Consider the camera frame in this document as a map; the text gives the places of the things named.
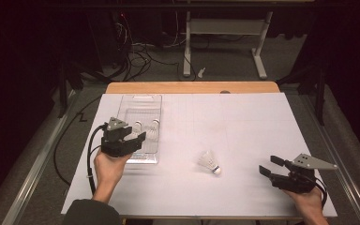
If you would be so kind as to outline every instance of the white metal stand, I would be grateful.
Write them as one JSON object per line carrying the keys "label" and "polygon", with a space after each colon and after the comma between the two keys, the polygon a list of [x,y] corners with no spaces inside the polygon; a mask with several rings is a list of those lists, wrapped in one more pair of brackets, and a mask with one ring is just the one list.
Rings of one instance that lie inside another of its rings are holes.
{"label": "white metal stand", "polygon": [[216,35],[255,35],[259,36],[259,45],[251,50],[259,77],[267,79],[260,53],[267,35],[273,12],[267,12],[265,20],[218,20],[218,19],[193,19],[187,12],[186,49],[183,74],[191,75],[191,49],[189,47],[191,34],[216,34]]}

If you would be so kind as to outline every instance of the human hand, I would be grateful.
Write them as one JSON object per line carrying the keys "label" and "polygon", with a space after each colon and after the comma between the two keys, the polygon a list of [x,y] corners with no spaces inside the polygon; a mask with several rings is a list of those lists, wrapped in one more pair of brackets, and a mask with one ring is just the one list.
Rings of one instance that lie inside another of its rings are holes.
{"label": "human hand", "polygon": [[102,153],[101,149],[98,150],[94,160],[97,188],[93,200],[108,203],[130,157],[131,154],[123,157],[110,157]]}
{"label": "human hand", "polygon": [[282,189],[289,195],[296,205],[297,211],[303,217],[307,225],[325,225],[328,224],[323,216],[323,205],[321,202],[321,191],[315,187],[309,193],[297,194],[289,190]]}

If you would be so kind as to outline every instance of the sleeve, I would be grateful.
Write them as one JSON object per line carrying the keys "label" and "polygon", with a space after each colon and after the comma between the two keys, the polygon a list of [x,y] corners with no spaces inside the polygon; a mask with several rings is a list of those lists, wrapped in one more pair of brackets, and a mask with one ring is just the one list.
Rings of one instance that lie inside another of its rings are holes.
{"label": "sleeve", "polygon": [[94,200],[75,200],[69,207],[63,225],[121,225],[118,212],[106,203]]}

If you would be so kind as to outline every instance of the transparent plastic box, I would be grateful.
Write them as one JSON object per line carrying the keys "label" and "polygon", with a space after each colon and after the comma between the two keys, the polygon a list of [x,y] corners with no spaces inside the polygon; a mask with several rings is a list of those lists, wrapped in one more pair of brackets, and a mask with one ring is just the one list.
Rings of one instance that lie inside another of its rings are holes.
{"label": "transparent plastic box", "polygon": [[127,163],[159,162],[159,122],[162,96],[160,95],[123,95],[117,118],[132,127],[132,133],[125,140],[133,139],[146,132],[142,149],[133,153]]}

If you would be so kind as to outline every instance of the white object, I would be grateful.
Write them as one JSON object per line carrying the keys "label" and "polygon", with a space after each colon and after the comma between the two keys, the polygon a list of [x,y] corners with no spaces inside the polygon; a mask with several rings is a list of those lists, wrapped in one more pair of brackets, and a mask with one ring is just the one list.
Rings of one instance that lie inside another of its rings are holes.
{"label": "white object", "polygon": [[[122,96],[103,95],[89,135],[116,115]],[[133,125],[140,120],[145,128],[154,119],[158,117],[124,121]],[[259,165],[283,175],[289,172],[270,162],[271,155],[310,155],[284,93],[162,94],[159,122],[159,141],[151,142],[159,143],[159,163],[127,163],[110,199],[109,205],[121,216],[300,218],[293,201],[259,174]],[[100,145],[101,136],[102,132],[96,134],[92,148]],[[87,147],[72,179],[64,214],[74,200],[92,197],[86,178]],[[197,160],[207,150],[212,150],[219,166],[225,168],[220,176],[201,172]],[[337,216],[330,197],[331,192],[323,209],[328,218]]]}
{"label": "white object", "polygon": [[155,119],[151,123],[151,126],[147,129],[146,138],[152,141],[156,141],[159,137],[159,120]]}
{"label": "white object", "polygon": [[211,170],[213,174],[219,175],[221,173],[221,168],[218,166],[212,151],[205,152],[198,160],[198,164]]}
{"label": "white object", "polygon": [[132,127],[131,133],[126,136],[126,140],[137,138],[142,133],[142,122],[136,121]]}
{"label": "white object", "polygon": [[200,69],[200,72],[198,73],[198,77],[199,77],[199,78],[202,78],[202,77],[203,77],[204,71],[205,71],[205,67]]}

